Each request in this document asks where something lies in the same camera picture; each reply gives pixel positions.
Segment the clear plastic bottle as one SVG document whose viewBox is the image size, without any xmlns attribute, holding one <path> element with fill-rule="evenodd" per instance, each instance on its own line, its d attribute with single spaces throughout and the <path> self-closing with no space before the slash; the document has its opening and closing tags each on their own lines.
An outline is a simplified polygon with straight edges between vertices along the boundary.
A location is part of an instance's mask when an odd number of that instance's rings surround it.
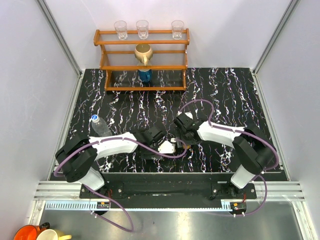
<svg viewBox="0 0 320 240">
<path fill-rule="evenodd" d="M 113 135 L 106 121 L 102 117 L 99 117 L 98 122 L 93 122 L 91 120 L 91 126 L 100 137 L 110 137 Z"/>
</svg>

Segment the orange bottle cap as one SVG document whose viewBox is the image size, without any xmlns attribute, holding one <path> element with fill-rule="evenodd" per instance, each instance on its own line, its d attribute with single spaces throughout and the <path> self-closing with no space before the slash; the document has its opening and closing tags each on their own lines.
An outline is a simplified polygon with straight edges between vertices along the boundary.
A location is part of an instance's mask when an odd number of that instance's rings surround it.
<svg viewBox="0 0 320 240">
<path fill-rule="evenodd" d="M 188 150 L 191 146 L 190 145 L 183 145 L 183 148 Z"/>
</svg>

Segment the white blue bottle cap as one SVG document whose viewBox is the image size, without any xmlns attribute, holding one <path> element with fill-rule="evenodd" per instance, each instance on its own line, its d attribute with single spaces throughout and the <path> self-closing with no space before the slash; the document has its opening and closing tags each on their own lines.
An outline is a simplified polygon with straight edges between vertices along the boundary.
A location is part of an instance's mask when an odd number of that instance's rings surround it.
<svg viewBox="0 0 320 240">
<path fill-rule="evenodd" d="M 96 122 L 99 121 L 99 116 L 96 115 L 96 114 L 94 114 L 94 115 L 91 116 L 91 120 L 92 120 L 94 123 L 96 123 Z"/>
</svg>

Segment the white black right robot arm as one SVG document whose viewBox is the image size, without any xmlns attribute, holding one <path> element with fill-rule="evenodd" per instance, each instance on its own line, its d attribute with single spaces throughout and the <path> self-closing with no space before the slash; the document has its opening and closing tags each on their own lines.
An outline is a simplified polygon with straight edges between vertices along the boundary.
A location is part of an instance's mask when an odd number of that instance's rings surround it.
<svg viewBox="0 0 320 240">
<path fill-rule="evenodd" d="M 194 120 L 191 113 L 180 113 L 173 122 L 177 133 L 189 146 L 207 141 L 234 149 L 240 165 L 227 185 L 228 195 L 232 198 L 243 195 L 245 186 L 279 159 L 273 144 L 255 124 L 231 127 L 209 120 Z"/>
</svg>

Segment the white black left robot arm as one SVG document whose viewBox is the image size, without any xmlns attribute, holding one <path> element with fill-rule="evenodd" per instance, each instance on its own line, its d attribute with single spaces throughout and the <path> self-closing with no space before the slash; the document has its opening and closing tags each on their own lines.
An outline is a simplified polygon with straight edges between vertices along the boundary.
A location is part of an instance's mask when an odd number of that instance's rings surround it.
<svg viewBox="0 0 320 240">
<path fill-rule="evenodd" d="M 172 154 L 173 145 L 164 140 L 165 132 L 154 126 L 150 129 L 125 132 L 107 137 L 88 137 L 83 133 L 76 134 L 56 152 L 55 158 L 62 167 L 59 171 L 68 183 L 80 182 L 90 187 L 90 192 L 97 198 L 103 198 L 108 193 L 108 186 L 102 174 L 92 165 L 95 160 L 116 154 L 129 154 L 138 149 L 136 142 L 161 154 Z"/>
</svg>

